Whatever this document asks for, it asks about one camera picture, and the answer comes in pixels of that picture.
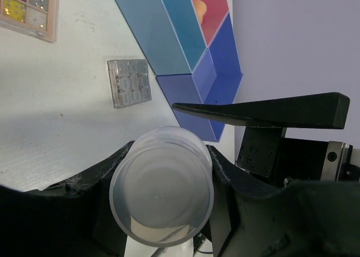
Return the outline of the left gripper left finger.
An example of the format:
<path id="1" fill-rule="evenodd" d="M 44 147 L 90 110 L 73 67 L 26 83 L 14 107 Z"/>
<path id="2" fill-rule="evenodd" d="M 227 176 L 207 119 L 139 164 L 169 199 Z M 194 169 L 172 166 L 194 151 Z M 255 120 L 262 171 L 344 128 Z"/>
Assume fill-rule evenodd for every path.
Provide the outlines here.
<path id="1" fill-rule="evenodd" d="M 124 256 L 109 190 L 132 144 L 42 191 L 1 186 L 1 256 Z"/>

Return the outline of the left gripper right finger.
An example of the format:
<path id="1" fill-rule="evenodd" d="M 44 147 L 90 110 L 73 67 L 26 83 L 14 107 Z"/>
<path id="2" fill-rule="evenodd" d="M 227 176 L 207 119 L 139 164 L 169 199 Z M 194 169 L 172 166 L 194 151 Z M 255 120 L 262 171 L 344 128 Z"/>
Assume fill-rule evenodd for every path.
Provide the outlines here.
<path id="1" fill-rule="evenodd" d="M 293 181 L 272 187 L 229 162 L 215 147 L 215 256 L 358 256 L 359 183 Z"/>

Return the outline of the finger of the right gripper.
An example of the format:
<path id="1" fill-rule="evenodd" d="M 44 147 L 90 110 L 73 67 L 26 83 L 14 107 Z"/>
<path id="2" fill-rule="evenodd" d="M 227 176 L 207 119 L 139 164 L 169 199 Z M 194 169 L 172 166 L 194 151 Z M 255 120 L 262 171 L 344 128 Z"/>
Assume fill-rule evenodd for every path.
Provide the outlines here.
<path id="1" fill-rule="evenodd" d="M 349 105 L 348 96 L 330 92 L 229 105 L 174 103 L 172 109 L 234 126 L 344 129 Z"/>

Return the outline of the pink teal spray bottle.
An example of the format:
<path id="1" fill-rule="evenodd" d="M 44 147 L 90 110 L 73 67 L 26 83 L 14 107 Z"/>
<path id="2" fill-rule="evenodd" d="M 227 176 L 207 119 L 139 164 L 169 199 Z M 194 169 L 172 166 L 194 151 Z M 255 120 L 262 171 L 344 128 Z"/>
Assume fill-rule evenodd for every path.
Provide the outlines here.
<path id="1" fill-rule="evenodd" d="M 135 241 L 168 248 L 195 237 L 214 204 L 213 163 L 187 129 L 153 129 L 132 144 L 110 182 L 112 215 Z"/>

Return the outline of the beige makeup sponge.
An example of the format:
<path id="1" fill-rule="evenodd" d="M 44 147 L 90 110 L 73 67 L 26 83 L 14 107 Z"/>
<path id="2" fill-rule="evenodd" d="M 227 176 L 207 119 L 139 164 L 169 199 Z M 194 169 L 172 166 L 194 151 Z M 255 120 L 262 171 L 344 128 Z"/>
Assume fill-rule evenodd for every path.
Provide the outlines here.
<path id="1" fill-rule="evenodd" d="M 202 0 L 192 0 L 195 13 L 197 16 L 197 19 L 199 21 L 199 24 L 201 25 L 203 23 L 203 18 L 207 12 L 207 6 L 204 1 Z"/>

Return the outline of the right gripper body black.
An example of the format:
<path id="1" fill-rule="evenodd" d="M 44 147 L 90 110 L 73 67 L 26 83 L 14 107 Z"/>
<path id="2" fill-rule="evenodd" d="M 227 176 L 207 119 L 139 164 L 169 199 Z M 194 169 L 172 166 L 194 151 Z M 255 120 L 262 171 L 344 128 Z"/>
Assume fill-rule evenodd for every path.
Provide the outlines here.
<path id="1" fill-rule="evenodd" d="M 359 181 L 359 150 L 343 142 L 287 138 L 285 128 L 244 132 L 236 165 L 267 184 Z"/>

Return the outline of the clear silver pan palette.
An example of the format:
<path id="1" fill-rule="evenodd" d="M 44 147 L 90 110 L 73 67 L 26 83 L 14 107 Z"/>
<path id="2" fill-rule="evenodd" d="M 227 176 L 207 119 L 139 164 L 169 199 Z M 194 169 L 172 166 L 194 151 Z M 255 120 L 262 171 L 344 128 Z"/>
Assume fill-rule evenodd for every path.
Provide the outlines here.
<path id="1" fill-rule="evenodd" d="M 151 101 L 147 60 L 108 60 L 107 70 L 114 108 L 121 109 Z"/>

